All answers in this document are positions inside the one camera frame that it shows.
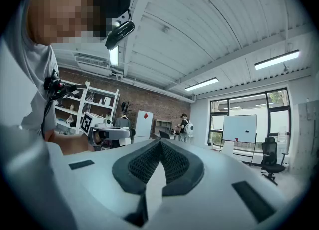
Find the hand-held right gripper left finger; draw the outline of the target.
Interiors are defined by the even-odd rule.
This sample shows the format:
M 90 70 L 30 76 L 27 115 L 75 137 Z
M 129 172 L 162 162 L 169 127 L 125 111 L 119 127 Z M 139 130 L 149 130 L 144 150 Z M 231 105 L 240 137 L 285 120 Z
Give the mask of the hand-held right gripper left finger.
M 145 230 L 127 221 L 135 213 L 140 196 L 125 192 L 112 174 L 113 164 L 122 156 L 143 148 L 151 141 L 64 156 L 53 145 L 53 171 L 60 192 L 70 207 L 79 230 Z

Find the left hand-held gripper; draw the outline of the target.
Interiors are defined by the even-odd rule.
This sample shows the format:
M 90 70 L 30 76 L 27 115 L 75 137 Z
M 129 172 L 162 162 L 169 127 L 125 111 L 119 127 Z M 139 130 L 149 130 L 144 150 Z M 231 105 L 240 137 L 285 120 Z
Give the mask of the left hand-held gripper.
M 131 144 L 135 129 L 131 127 L 113 127 L 109 119 L 94 113 L 85 112 L 80 129 L 88 138 L 88 148 L 95 149 L 103 141 L 118 141 L 119 146 Z

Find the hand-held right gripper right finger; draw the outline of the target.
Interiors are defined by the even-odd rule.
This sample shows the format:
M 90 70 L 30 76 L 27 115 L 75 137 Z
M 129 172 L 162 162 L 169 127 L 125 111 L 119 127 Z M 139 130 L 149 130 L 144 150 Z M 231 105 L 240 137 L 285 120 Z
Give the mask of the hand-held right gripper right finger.
M 151 230 L 272 230 L 289 217 L 292 204 L 280 190 L 247 165 L 225 154 L 174 142 L 196 154 L 204 164 L 199 184 L 184 196 L 162 197 L 166 184 L 159 164 L 149 181 L 149 228 Z M 261 214 L 265 206 L 250 190 L 237 193 L 234 183 L 247 182 L 274 210 L 259 222 L 250 207 Z

